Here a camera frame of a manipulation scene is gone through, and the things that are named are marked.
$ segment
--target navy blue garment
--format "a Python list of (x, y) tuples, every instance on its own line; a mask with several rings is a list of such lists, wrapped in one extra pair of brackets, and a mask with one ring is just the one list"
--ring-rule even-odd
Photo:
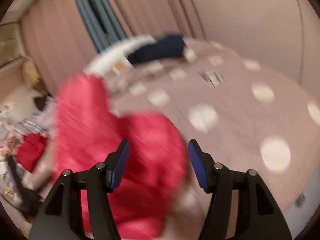
[(137, 49), (128, 55), (127, 60), (135, 65), (161, 58), (179, 58), (182, 57), (185, 45), (181, 35), (169, 35), (155, 44)]

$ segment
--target red cloth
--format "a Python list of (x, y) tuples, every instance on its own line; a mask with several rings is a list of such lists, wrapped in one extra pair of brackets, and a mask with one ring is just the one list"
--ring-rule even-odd
[[(57, 170), (91, 168), (114, 152), (123, 138), (131, 155), (121, 185), (109, 194), (121, 238), (159, 236), (173, 196), (185, 174), (185, 143), (162, 114), (119, 119), (109, 112), (102, 79), (79, 74), (60, 90), (57, 103)], [(85, 231), (90, 231), (86, 192), (82, 194)]]
[(47, 140), (48, 138), (42, 137), (40, 133), (24, 135), (23, 144), (17, 151), (17, 162), (32, 173), (44, 153)]

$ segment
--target yellow object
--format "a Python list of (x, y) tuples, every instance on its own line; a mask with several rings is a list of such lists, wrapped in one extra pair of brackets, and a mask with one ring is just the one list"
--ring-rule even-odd
[(30, 88), (34, 88), (41, 80), (36, 65), (31, 57), (27, 57), (23, 62), (23, 76), (26, 84)]

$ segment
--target pink blanket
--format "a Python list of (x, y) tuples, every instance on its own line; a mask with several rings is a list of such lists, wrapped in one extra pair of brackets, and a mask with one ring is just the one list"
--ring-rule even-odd
[[(145, 112), (118, 118), (109, 112), (102, 80), (79, 74), (60, 90), (57, 112), (57, 169), (91, 168), (129, 139), (131, 156), (120, 187), (108, 198), (121, 238), (159, 236), (185, 174), (185, 144), (171, 121)], [(84, 227), (90, 231), (86, 194)]]

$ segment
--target curtain fold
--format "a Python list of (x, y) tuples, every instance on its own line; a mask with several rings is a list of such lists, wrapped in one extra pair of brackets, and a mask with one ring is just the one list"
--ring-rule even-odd
[(192, 0), (109, 0), (127, 35), (182, 33), (205, 38)]
[(75, 0), (37, 0), (20, 25), (26, 52), (52, 94), (97, 55)]

